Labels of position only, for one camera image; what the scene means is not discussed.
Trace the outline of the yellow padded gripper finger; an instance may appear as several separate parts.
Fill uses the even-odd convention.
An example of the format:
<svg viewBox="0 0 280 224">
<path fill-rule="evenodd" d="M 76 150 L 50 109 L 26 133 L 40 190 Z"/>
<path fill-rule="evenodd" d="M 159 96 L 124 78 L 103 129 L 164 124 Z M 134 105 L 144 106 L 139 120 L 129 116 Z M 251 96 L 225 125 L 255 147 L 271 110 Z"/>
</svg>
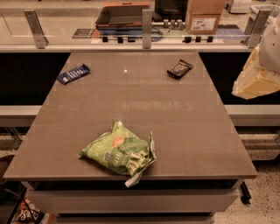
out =
<svg viewBox="0 0 280 224">
<path fill-rule="evenodd" d="M 232 95 L 242 99 L 253 99 L 273 94 L 280 90 L 280 64 L 273 56 L 269 60 L 260 46 L 254 48 L 242 71 L 234 82 Z"/>
</svg>

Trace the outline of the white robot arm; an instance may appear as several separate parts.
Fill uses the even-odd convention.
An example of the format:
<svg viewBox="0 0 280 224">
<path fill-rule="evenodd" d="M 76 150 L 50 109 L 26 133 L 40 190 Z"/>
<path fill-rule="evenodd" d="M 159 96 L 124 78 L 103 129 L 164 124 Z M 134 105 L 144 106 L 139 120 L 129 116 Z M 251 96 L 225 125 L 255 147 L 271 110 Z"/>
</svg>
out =
<svg viewBox="0 0 280 224">
<path fill-rule="evenodd" d="M 234 82 L 232 95 L 253 99 L 280 90 L 280 15 L 265 29 Z"/>
</svg>

